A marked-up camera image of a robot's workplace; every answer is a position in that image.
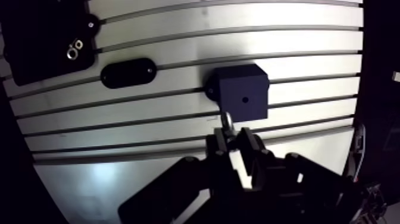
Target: black bracket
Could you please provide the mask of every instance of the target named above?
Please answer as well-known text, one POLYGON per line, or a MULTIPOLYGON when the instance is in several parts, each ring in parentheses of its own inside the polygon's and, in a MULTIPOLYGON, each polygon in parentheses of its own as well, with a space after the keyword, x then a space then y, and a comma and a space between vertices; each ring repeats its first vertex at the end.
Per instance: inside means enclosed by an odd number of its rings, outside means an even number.
POLYGON ((17 85, 89 68, 100 22, 82 0, 13 0, 2 10, 4 57, 17 85))

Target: black oval mount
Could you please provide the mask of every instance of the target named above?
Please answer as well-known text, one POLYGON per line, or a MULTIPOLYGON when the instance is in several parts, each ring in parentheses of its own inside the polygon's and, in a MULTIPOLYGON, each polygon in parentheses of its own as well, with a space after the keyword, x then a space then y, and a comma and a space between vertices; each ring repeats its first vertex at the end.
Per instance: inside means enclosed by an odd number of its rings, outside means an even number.
POLYGON ((110 89, 150 83, 157 74, 155 63, 149 58, 109 64, 101 71, 101 82, 110 89))

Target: hole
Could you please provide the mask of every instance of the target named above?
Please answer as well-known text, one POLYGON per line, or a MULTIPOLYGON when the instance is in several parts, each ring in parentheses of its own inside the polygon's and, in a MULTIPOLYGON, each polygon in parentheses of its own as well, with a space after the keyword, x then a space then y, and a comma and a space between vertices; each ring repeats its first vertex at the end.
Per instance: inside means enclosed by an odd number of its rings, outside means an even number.
POLYGON ((297 177, 297 183, 301 183, 303 181, 303 174, 299 173, 299 176, 297 177))
POLYGON ((70 51, 70 56, 71 56, 71 58, 74 58, 75 56, 76 56, 76 54, 75 54, 75 52, 74 51, 70 51))

